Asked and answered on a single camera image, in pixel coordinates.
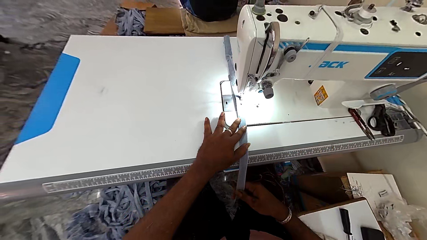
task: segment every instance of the hand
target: hand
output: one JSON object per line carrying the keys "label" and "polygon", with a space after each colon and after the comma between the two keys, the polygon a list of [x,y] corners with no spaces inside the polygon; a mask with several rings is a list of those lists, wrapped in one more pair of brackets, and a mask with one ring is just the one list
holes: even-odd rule
{"label": "hand", "polygon": [[236,191],[236,196],[262,215],[272,216],[281,222],[288,217],[288,208],[259,182],[246,182],[245,191]]}
{"label": "hand", "polygon": [[229,129],[234,133],[233,135],[229,131],[224,131],[225,114],[222,112],[212,133],[209,118],[205,118],[205,136],[192,168],[197,167],[211,177],[217,171],[224,170],[243,157],[251,144],[243,144],[234,150],[234,146],[246,132],[246,126],[236,132],[239,124],[240,118],[237,118],[230,126]]}

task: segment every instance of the floor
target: floor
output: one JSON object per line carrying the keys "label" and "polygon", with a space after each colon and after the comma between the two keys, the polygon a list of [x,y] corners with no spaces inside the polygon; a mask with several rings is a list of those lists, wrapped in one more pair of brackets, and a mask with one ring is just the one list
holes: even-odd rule
{"label": "floor", "polygon": [[[97,35],[120,0],[0,1],[0,168],[71,34]],[[179,7],[178,0],[154,0]],[[98,190],[0,202],[0,239],[65,239],[72,213]]]}

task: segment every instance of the finger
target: finger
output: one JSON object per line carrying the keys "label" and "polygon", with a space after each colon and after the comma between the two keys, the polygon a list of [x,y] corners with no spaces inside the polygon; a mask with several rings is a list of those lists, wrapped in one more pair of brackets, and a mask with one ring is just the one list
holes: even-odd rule
{"label": "finger", "polygon": [[237,118],[237,119],[234,121],[234,123],[233,123],[233,124],[228,128],[228,129],[230,129],[230,131],[231,131],[231,132],[229,132],[229,131],[224,131],[224,134],[226,134],[227,136],[231,137],[231,136],[236,132],[236,129],[237,129],[237,127],[239,126],[240,122],[241,122],[241,119],[240,119],[240,117],[239,117],[239,118]]}
{"label": "finger", "polygon": [[218,124],[216,125],[215,131],[213,132],[213,134],[221,134],[224,131],[224,124],[225,124],[225,114],[224,112],[222,112],[218,118]]}
{"label": "finger", "polygon": [[209,121],[209,118],[205,118],[205,137],[212,134],[211,129],[211,122]]}
{"label": "finger", "polygon": [[238,147],[234,151],[234,160],[237,161],[241,157],[243,157],[245,155],[246,151],[248,150],[248,148],[249,148],[250,145],[251,145],[250,143],[245,143],[245,144],[241,145],[240,147]]}
{"label": "finger", "polygon": [[236,191],[236,196],[245,201],[250,207],[252,207],[256,201],[255,198],[249,196],[247,193],[241,190]]}
{"label": "finger", "polygon": [[259,185],[260,185],[259,182],[247,181],[245,183],[245,189],[253,193],[253,192],[255,192],[255,190],[258,188]]}
{"label": "finger", "polygon": [[243,136],[243,134],[245,134],[247,127],[243,126],[241,128],[239,128],[239,130],[233,134],[233,136],[231,137],[231,140],[234,144],[236,144]]}

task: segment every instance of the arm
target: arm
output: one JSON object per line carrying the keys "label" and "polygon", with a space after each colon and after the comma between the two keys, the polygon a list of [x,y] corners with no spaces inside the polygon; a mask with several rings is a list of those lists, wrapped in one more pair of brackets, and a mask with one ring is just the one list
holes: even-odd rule
{"label": "arm", "polygon": [[[240,123],[237,119],[230,127],[235,132]],[[205,134],[196,160],[188,172],[172,189],[154,205],[153,209],[129,231],[123,240],[172,239],[186,212],[209,179],[239,160],[249,148],[250,143],[234,150],[246,127],[231,135],[224,131],[225,116],[221,113],[218,125],[212,133],[211,124],[205,118]]]}
{"label": "arm", "polygon": [[[236,195],[258,213],[272,216],[279,222],[288,217],[288,207],[260,183],[246,182],[245,191],[237,191]],[[292,215],[291,220],[283,226],[291,234],[292,239],[322,240],[295,215]]]}

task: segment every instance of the scissors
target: scissors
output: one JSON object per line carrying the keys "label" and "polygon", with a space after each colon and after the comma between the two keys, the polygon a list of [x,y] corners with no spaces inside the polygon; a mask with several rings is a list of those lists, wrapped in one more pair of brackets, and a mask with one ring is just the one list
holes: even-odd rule
{"label": "scissors", "polygon": [[373,141],[375,139],[374,135],[372,134],[371,130],[369,130],[365,121],[363,121],[363,118],[358,114],[357,110],[349,108],[348,112],[351,114],[354,121],[359,125],[360,129],[362,129],[365,135]]}
{"label": "scissors", "polygon": [[[374,119],[375,126],[372,126],[371,120]],[[392,118],[386,113],[384,104],[375,105],[372,116],[368,118],[368,126],[375,131],[381,132],[382,135],[392,137],[396,134],[396,129]]]}

